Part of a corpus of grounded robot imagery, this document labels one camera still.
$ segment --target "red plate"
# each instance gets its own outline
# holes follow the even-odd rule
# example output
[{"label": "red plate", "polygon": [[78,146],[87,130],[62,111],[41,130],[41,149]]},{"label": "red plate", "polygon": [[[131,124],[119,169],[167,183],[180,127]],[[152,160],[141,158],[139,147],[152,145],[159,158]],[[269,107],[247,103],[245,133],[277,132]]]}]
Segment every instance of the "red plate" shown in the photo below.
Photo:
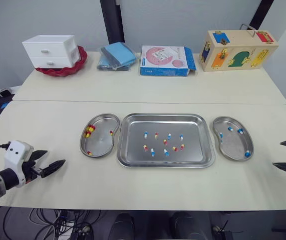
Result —
[{"label": "red plate", "polygon": [[37,71],[53,76],[53,77],[65,77],[71,74],[77,73],[83,66],[87,59],[87,53],[82,46],[78,46],[78,51],[81,59],[79,59],[75,66],[73,67],[64,67],[64,68],[36,68]]}]

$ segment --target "black pole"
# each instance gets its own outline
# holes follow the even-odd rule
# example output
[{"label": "black pole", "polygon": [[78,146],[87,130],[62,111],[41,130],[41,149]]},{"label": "black pole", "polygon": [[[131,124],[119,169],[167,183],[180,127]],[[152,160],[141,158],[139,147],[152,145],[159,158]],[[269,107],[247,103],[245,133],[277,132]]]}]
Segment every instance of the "black pole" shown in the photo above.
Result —
[{"label": "black pole", "polygon": [[115,0],[100,0],[109,44],[124,42],[121,8]]}]

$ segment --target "wooden toy box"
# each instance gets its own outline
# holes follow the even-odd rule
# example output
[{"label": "wooden toy box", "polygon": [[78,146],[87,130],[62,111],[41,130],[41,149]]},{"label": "wooden toy box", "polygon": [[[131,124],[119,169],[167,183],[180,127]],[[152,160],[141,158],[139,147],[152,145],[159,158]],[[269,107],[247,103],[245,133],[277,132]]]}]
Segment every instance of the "wooden toy box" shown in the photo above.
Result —
[{"label": "wooden toy box", "polygon": [[277,47],[264,30],[207,31],[199,60],[206,72],[258,69]]}]

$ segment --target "stainless steel tray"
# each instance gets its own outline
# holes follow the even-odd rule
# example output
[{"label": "stainless steel tray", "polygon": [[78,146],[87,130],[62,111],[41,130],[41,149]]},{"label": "stainless steel tray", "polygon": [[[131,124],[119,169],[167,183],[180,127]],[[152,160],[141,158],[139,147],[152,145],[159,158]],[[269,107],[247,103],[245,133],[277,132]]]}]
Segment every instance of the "stainless steel tray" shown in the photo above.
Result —
[{"label": "stainless steel tray", "polygon": [[218,138],[219,149],[226,158],[235,161],[246,161],[253,156],[252,138],[239,121],[228,116],[220,116],[213,121],[213,129]]},{"label": "stainless steel tray", "polygon": [[121,125],[117,157],[126,167],[204,168],[215,160],[207,124],[195,114],[134,113],[126,116]]},{"label": "stainless steel tray", "polygon": [[119,119],[113,114],[101,114],[91,119],[81,135],[80,148],[82,153],[91,158],[109,154],[113,149],[114,135],[118,127]]}]

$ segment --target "blue and white box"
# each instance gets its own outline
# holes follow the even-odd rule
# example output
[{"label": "blue and white box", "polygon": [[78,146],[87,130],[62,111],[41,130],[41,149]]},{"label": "blue and white box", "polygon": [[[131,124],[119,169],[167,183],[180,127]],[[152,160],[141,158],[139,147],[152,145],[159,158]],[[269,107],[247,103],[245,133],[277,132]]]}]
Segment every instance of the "blue and white box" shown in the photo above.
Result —
[{"label": "blue and white box", "polygon": [[183,76],[196,71],[191,49],[185,46],[143,46],[140,74],[145,76]]}]

